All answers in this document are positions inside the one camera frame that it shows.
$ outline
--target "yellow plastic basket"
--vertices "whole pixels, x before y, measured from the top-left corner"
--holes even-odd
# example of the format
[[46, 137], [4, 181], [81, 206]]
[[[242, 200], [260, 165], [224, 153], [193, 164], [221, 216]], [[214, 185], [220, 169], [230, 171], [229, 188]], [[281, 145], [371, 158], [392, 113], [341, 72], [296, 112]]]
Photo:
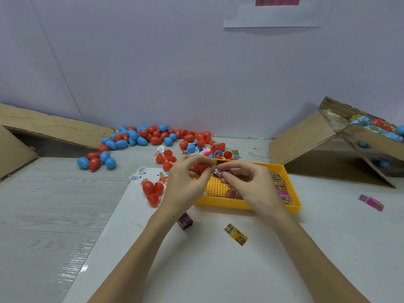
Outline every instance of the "yellow plastic basket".
[[[218, 162], [230, 162], [231, 160], [215, 159]], [[296, 215], [301, 209], [301, 203], [299, 197], [293, 188], [292, 183], [286, 173], [285, 167], [283, 165], [275, 165], [273, 163], [256, 163], [257, 165], [265, 166], [270, 172], [279, 173], [281, 178], [285, 181], [286, 189], [290, 195], [293, 205], [285, 205], [291, 214]], [[247, 209], [253, 210], [244, 200], [242, 199], [229, 199], [223, 198], [229, 188], [226, 184], [222, 184], [220, 179], [210, 176], [208, 185], [206, 186], [205, 192], [207, 195], [203, 195], [195, 204], [197, 205], [210, 205], [218, 207], [227, 207], [230, 209]]]

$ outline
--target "white paper sheet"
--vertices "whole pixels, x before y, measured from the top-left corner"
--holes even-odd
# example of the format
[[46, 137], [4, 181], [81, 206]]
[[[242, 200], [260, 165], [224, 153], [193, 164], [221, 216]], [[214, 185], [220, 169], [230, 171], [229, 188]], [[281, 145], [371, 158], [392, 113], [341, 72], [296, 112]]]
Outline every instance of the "white paper sheet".
[[256, 6], [256, 0], [225, 0], [223, 27], [320, 27], [334, 0], [300, 0], [299, 5]]

